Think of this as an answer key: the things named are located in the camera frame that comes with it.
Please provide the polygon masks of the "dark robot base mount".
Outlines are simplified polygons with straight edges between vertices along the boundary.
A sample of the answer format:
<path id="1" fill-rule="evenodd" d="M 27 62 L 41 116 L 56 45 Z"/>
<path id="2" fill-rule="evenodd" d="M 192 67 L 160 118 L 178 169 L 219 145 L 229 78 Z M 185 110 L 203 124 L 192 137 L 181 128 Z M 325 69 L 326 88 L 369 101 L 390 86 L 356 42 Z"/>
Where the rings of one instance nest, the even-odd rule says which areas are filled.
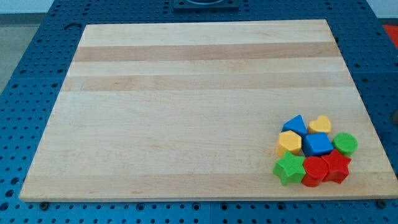
<path id="1" fill-rule="evenodd" d="M 172 0 L 173 11 L 239 9 L 239 0 Z"/>

